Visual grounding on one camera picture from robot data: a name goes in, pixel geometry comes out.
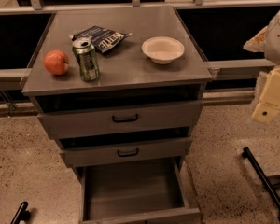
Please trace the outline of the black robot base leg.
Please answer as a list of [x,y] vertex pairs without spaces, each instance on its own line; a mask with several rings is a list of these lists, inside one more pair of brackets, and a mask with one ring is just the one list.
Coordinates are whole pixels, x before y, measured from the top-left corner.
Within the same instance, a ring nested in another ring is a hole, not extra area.
[[242,157],[249,160],[256,174],[258,175],[259,180],[263,184],[264,188],[266,188],[267,192],[270,194],[276,208],[279,211],[278,220],[280,223],[280,196],[277,192],[277,190],[280,189],[280,175],[266,176],[248,147],[245,147],[243,149]]

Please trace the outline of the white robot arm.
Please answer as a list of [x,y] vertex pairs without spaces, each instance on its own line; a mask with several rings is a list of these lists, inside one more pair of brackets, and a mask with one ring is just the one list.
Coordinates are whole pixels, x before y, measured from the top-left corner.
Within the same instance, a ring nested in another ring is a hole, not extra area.
[[251,116],[256,122],[269,123],[280,112],[280,10],[266,27],[245,42],[244,49],[263,52],[265,59],[275,65],[268,74],[259,74],[256,106]]

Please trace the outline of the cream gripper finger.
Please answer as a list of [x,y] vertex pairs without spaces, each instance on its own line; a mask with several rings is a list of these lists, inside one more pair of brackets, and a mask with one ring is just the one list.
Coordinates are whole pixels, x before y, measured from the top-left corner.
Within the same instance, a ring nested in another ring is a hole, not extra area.
[[251,119],[258,123],[271,122],[280,112],[280,66],[269,73],[260,72],[255,88]]

